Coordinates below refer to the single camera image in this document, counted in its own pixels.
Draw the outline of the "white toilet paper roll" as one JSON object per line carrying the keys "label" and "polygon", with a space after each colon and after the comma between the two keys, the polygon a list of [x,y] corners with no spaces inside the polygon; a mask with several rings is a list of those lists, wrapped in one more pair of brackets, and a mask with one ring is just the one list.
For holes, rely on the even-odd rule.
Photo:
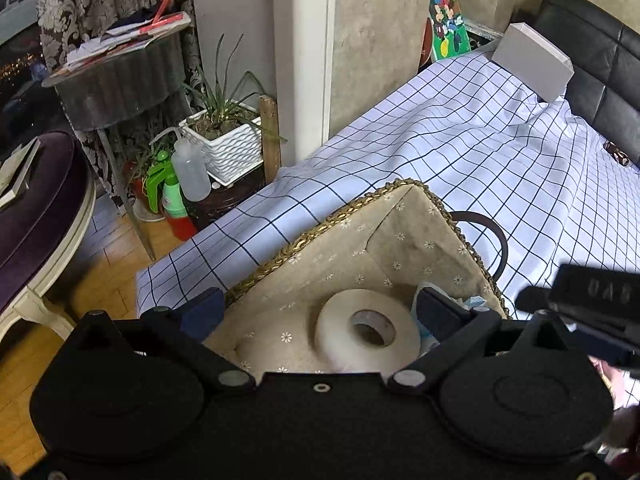
{"label": "white toilet paper roll", "polygon": [[419,356],[421,338],[400,301],[373,290],[349,289],[321,308],[314,346],[334,373],[388,376]]}

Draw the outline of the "pink soft toy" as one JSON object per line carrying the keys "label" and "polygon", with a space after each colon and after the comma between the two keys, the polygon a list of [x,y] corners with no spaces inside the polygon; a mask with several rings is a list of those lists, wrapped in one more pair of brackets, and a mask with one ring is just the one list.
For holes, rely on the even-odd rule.
{"label": "pink soft toy", "polygon": [[610,390],[616,410],[639,404],[640,386],[637,379],[632,378],[626,370],[619,370],[592,356],[590,356],[590,361]]}

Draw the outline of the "woven basket with floral liner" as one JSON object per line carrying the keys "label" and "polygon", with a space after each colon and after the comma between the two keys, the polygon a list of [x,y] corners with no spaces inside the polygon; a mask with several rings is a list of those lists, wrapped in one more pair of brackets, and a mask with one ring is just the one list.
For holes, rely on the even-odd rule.
{"label": "woven basket with floral liner", "polygon": [[462,301],[480,296],[506,314],[495,279],[442,201],[421,183],[395,181],[335,211],[232,287],[205,344],[255,378],[334,373],[314,346],[324,304],[367,289],[410,311],[422,282]]}

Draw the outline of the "green spray bottle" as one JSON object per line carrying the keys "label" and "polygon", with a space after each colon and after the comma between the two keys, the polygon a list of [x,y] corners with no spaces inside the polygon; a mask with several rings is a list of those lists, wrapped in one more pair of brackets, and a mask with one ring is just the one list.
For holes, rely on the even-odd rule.
{"label": "green spray bottle", "polygon": [[144,188],[150,211],[163,212],[173,219],[186,218],[188,213],[183,205],[181,188],[170,154],[166,150],[157,152],[152,166],[146,173]]}

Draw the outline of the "blue white checkered sheet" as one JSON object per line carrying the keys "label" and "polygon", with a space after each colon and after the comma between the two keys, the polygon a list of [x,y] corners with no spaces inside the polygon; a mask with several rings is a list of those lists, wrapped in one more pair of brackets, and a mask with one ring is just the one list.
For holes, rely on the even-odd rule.
{"label": "blue white checkered sheet", "polygon": [[137,309],[232,289],[352,200],[425,185],[495,279],[506,308],[562,263],[639,267],[639,173],[565,100],[536,94],[487,53],[439,62],[137,276]]}

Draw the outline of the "small dark patterned object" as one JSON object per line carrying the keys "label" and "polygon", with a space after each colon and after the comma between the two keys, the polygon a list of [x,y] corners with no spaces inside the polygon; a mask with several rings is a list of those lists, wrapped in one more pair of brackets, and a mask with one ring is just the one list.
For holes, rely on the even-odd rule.
{"label": "small dark patterned object", "polygon": [[629,156],[613,142],[606,141],[603,148],[620,166],[627,167],[630,164]]}

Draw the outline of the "translucent squeeze bottle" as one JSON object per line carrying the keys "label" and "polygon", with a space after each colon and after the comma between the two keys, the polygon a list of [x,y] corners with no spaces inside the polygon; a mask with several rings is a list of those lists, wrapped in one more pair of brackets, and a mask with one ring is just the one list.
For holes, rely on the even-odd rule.
{"label": "translucent squeeze bottle", "polygon": [[171,165],[174,167],[183,196],[191,203],[205,200],[212,190],[205,160],[201,149],[193,144],[179,127],[169,127],[154,136],[151,145],[169,133],[175,133],[176,142],[171,155]]}

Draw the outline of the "purple cushioned chair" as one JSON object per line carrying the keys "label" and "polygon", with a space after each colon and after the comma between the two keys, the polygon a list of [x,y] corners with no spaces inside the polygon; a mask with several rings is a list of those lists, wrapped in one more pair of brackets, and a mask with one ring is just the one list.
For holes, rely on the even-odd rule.
{"label": "purple cushioned chair", "polygon": [[74,136],[48,132],[36,141],[28,188],[1,211],[1,333],[24,320],[65,339],[74,324],[46,292],[88,230],[96,185]]}

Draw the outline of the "potted plant in white pot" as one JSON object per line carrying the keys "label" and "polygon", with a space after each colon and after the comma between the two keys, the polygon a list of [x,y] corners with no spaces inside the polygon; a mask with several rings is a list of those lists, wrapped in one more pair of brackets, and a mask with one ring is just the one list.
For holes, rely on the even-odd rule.
{"label": "potted plant in white pot", "polygon": [[277,129],[265,126],[259,110],[250,101],[266,95],[265,88],[250,70],[230,79],[230,67],[240,42],[222,54],[224,37],[217,41],[214,79],[198,69],[198,81],[182,88],[201,109],[179,124],[183,135],[203,154],[207,173],[219,184],[230,186],[264,162],[262,142],[285,141]]}

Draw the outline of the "black leather sofa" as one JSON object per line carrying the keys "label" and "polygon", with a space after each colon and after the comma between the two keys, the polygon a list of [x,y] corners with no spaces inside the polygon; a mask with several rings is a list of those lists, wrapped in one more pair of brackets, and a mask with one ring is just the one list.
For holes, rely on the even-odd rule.
{"label": "black leather sofa", "polygon": [[576,116],[639,162],[640,37],[589,0],[541,0],[534,29],[572,61]]}

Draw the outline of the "white box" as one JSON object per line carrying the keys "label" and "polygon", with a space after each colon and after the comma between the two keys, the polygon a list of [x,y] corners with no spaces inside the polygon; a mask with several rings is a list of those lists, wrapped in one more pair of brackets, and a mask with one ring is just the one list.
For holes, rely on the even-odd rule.
{"label": "white box", "polygon": [[491,61],[526,84],[544,102],[554,102],[574,76],[570,58],[526,23],[509,25]]}

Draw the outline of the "round side table with papers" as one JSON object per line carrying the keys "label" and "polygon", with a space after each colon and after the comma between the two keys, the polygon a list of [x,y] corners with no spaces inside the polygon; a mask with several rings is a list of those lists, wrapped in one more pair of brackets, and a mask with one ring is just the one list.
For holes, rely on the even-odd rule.
{"label": "round side table with papers", "polygon": [[200,62],[193,0],[37,0],[44,86],[112,201],[134,215],[125,166],[186,116]]}

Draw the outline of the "Mickey Mouse picture board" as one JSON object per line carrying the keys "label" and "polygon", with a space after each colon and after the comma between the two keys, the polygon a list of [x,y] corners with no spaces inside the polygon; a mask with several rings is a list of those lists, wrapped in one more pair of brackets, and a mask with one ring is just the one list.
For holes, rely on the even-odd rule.
{"label": "Mickey Mouse picture board", "polygon": [[471,51],[459,0],[430,0],[420,67]]}

